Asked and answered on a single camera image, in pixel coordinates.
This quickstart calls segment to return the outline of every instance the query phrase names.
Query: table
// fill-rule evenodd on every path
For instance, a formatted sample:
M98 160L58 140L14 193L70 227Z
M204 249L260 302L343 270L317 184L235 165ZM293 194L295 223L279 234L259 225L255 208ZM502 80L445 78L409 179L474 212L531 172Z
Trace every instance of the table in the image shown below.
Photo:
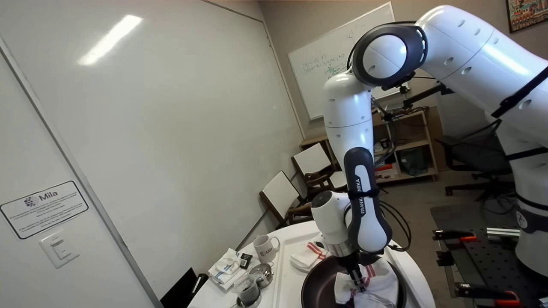
M432 215L440 229L471 230L478 235L478 241L464 244L456 244L451 239L444 241L456 261L462 282L502 290L512 289L519 294L522 306L536 306L536 297L546 295L546 283L528 275L517 261L514 247L490 242L486 237L485 229L488 225L516 229L517 222L514 210L493 213L485 210L481 203L466 203L433 206Z
M302 223L293 223L283 229L276 229L269 232L271 235L278 235L283 244L290 244L293 239L298 237L307 237L307 235L315 235L319 234L317 223L314 220L302 222ZM252 253L254 244L247 244L242 251ZM416 261L411 258L409 253L401 253L401 251L385 251L385 256L397 266L401 268L401 273L406 280L413 280L411 285L408 285L408 308L433 308L433 295L430 290L430 285L416 265ZM278 256L272 261L272 270L274 270L274 278L271 285L262 289L262 299L259 308L271 308L271 306L284 306L284 308L300 308L300 289L302 282L305 280L307 273L296 270L295 266L284 265L283 253L278 253ZM195 297L190 302L190 308L231 308L236 302L236 292L233 290L221 290L218 285L214 285L211 280L207 280L202 289L195 294Z

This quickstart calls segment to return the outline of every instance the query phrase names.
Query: wall label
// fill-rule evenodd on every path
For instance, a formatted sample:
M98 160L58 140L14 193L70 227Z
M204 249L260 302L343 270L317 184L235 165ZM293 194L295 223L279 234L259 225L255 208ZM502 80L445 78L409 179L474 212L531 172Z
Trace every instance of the wall label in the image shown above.
M89 206L74 181L21 196L0 205L21 239L67 220Z

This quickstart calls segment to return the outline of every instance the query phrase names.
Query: white robotic arm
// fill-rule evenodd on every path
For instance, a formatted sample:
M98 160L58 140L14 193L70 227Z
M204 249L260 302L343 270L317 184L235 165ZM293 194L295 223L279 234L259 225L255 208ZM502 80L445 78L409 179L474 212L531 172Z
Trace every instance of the white robotic arm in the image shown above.
M444 85L502 117L500 140L507 153L536 152L512 160L519 193L519 259L548 277L548 69L546 59L526 51L485 20L442 4L416 23L384 23L356 42L348 71L325 83L324 123L334 153L346 172L349 193L324 193L312 213L327 246L353 273L356 251L377 253L391 239L379 212L373 176L373 124L370 88L394 87L423 68ZM344 210L351 203L351 222Z

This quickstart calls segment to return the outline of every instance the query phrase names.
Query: white wall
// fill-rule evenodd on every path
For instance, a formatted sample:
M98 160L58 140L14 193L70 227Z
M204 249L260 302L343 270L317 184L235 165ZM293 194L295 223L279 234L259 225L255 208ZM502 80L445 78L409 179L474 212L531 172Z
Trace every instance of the white wall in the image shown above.
M77 64L125 13L144 18L135 32ZM199 0L4 0L0 34L158 295L236 246L260 188L293 174L300 131L255 16Z
M257 0L206 0L206 1L226 6L230 10L248 15L252 18L264 20L264 15Z
M154 306L2 52L0 109L0 206L65 181L77 182L89 205L79 215L21 237L7 217L17 218L0 215L0 306ZM79 254L60 268L41 247L41 239L58 230L67 251Z

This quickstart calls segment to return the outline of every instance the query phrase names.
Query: shelf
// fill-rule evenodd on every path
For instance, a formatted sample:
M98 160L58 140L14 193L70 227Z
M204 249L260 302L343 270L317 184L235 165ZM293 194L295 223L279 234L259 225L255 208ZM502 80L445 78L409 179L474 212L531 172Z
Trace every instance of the shelf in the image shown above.
M432 176L435 177L437 176L437 169L435 167L428 167L427 172L421 172L421 174L408 174L408 172L399 172L392 177L379 177L377 182L391 182L391 181L403 181L403 179L413 179L413 177L425 177L425 176Z
M425 145L430 145L430 140L425 138L425 140L401 143L401 145L396 145L396 150L406 150L406 148L425 146Z
M310 146L319 141L327 141L327 133L312 135L312 136L308 135L307 138L302 140L302 146Z

